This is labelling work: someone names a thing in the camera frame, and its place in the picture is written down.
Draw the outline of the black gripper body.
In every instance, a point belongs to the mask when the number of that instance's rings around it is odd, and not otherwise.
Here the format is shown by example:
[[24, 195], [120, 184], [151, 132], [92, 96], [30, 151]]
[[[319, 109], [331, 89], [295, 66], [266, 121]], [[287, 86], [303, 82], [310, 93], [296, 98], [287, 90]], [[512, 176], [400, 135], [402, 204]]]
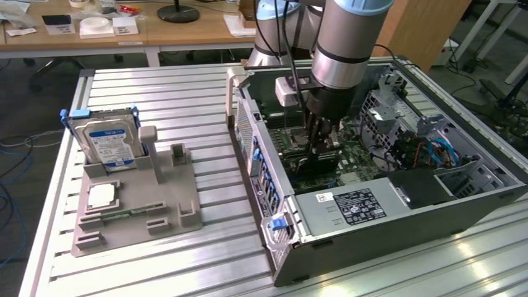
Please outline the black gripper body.
[[319, 118], [340, 121], [350, 111], [355, 94], [356, 87], [350, 89], [314, 88], [308, 93], [307, 108]]

